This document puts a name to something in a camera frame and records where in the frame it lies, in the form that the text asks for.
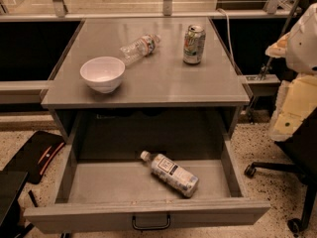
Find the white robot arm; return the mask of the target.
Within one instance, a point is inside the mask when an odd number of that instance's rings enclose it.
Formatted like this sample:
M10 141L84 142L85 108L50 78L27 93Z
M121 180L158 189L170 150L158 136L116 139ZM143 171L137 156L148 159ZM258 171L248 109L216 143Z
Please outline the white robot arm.
M281 83L269 124L269 136L286 141L317 107L317 4L310 5L265 54L285 58L286 66L297 73L295 79Z

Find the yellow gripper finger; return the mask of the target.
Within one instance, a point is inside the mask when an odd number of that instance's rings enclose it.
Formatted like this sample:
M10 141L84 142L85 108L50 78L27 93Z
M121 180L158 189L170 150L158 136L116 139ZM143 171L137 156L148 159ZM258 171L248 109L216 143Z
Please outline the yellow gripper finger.
M274 141L285 141L317 107L317 77L299 74L284 80L277 92L268 134Z
M280 37L274 44L270 45L265 50L265 54L275 59L285 58L288 38L289 34L285 34L282 37Z

